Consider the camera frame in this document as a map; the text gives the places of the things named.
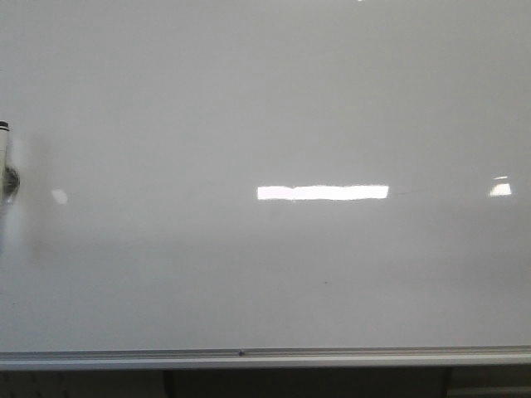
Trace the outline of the white whiteboard marker pen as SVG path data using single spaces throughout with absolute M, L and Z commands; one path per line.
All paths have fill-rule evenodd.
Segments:
M 20 187 L 20 177 L 15 167 L 9 164 L 10 125 L 1 121 L 1 205 L 10 203 Z

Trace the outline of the white whiteboard with aluminium frame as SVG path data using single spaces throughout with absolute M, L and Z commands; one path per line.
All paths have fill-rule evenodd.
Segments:
M 527 1 L 4 1 L 5 371 L 530 362 Z

